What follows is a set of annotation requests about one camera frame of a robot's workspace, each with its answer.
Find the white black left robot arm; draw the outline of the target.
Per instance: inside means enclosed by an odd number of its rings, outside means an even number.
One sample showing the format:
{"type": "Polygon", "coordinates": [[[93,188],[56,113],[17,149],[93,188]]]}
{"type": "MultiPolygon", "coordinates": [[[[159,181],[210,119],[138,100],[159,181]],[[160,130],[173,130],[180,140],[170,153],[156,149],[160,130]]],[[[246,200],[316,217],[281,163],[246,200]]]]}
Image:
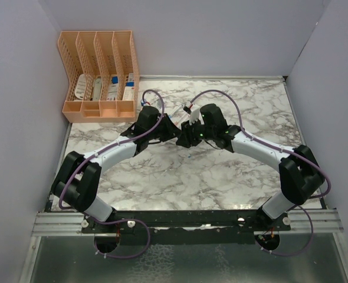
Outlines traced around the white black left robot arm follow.
{"type": "Polygon", "coordinates": [[[167,114],[152,106],[144,106],[137,121],[110,144],[92,152],[75,151],[66,155],[53,183],[51,193],[75,209],[95,219],[100,231],[114,229],[114,208],[97,196],[101,177],[116,164],[144,151],[149,142],[166,142],[179,137],[179,128],[167,114]]]}

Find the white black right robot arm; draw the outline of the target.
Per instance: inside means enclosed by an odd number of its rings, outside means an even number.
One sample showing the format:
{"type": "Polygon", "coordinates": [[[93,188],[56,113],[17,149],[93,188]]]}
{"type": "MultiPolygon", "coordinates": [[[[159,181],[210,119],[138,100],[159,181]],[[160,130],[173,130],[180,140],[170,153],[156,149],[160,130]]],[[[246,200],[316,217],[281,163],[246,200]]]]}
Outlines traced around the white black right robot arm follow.
{"type": "Polygon", "coordinates": [[[291,148],[258,140],[240,126],[229,125],[216,104],[198,107],[188,103],[184,110],[189,120],[181,124],[178,146],[190,148],[213,141],[222,150],[251,157],[279,173],[280,191],[257,210],[260,229],[272,229],[283,213],[305,203],[325,181],[309,147],[291,148]]]}

